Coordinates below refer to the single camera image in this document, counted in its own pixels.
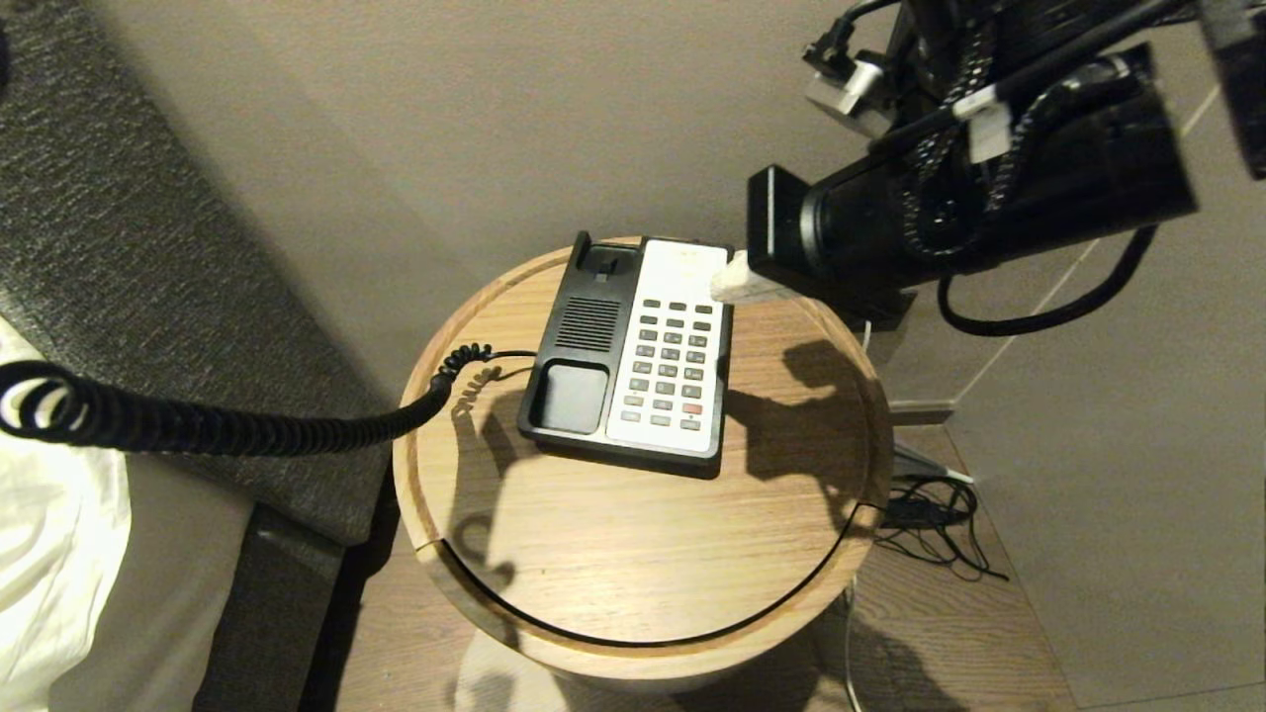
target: gray fabric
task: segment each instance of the gray fabric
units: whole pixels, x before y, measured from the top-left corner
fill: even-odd
[[[0,313],[51,360],[139,393],[295,416],[379,410],[81,3],[14,5],[0,98]],[[357,544],[387,457],[384,445],[180,460]]]
[[[256,507],[195,712],[299,706],[343,549]]]

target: beige wall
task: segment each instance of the beige wall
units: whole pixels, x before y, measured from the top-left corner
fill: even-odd
[[[838,3],[95,5],[392,398],[457,304],[577,229],[739,243],[751,174],[780,162],[815,180],[862,155],[801,98],[798,49]],[[855,46],[882,48],[891,16],[863,24]],[[960,280],[956,300],[1028,312],[1074,258]],[[950,331],[924,293],[874,353],[890,398],[944,405],[998,346]]]

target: wooden floor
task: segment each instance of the wooden floor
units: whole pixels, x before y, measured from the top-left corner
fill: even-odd
[[[898,440],[967,471],[941,426],[898,428]],[[994,568],[1010,575],[987,512],[977,513],[976,532]],[[338,709],[454,709],[463,656],[472,644],[489,641],[476,636],[422,573],[403,531],[390,561],[367,583],[362,604]],[[558,712],[848,711],[841,682],[842,630],[838,613],[828,611],[732,678],[690,694],[636,698],[572,689],[562,697],[565,704],[553,707]],[[852,636],[851,669],[867,711],[1075,709],[1042,627],[1014,580],[967,583],[946,569],[872,550],[858,580]],[[544,703],[524,703],[523,694],[508,688],[475,699],[463,708],[553,712],[542,709]]]

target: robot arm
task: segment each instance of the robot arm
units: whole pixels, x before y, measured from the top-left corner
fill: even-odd
[[[1155,226],[1196,210],[1146,43],[1199,18],[1242,153],[1266,177],[1266,23],[1248,0],[904,0],[885,54],[848,53],[860,3],[805,48],[809,99],[875,141],[814,185],[779,166],[748,181],[747,267],[846,317],[900,319],[901,290],[942,280],[942,313],[981,336],[1028,333],[1106,303]],[[953,275],[1138,231],[1099,289],[1038,318],[976,322]]]

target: baseboard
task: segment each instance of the baseboard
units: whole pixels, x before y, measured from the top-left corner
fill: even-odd
[[[894,426],[939,426],[953,416],[953,400],[894,400],[887,404]]]

